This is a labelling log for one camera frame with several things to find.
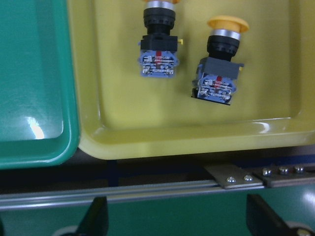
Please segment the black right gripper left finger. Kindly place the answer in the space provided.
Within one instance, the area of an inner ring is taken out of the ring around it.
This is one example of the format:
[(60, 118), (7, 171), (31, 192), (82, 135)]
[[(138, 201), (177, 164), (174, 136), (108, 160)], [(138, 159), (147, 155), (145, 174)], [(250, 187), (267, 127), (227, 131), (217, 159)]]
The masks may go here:
[(108, 204), (106, 197), (94, 198), (83, 220), (79, 224), (76, 236), (106, 236), (108, 233)]

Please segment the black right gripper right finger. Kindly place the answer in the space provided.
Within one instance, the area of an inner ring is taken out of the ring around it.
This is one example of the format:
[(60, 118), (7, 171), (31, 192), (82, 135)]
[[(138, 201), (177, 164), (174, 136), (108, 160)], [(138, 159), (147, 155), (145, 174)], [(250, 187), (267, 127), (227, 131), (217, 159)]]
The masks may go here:
[(246, 225), (252, 236), (297, 236), (258, 194), (247, 195)]

